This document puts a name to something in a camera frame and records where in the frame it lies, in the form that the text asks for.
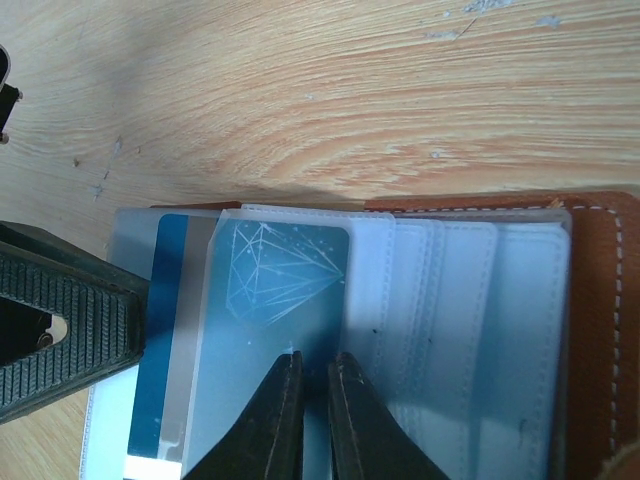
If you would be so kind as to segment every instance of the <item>card slot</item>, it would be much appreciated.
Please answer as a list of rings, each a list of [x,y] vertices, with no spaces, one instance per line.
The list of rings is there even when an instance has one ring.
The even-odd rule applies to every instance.
[[[397,400],[408,381],[408,362],[420,322],[419,299],[426,285],[432,239],[433,226],[428,221],[396,225],[389,320],[386,328],[378,332],[383,339],[383,360],[381,375],[374,380],[378,393],[389,402]]]
[[[474,478],[545,478],[567,286],[559,226],[500,225],[473,388]]]
[[[573,224],[571,213],[564,208],[532,210],[452,210],[396,213],[398,218],[432,218],[464,222],[492,222],[513,224],[560,224],[569,233]]]
[[[436,292],[433,320],[423,318],[426,338],[416,339],[426,348],[413,364],[414,383],[392,410],[410,438],[450,478],[466,479],[473,366],[498,234],[486,223],[442,225],[440,268],[435,268],[439,275],[431,273],[438,280],[428,287]]]

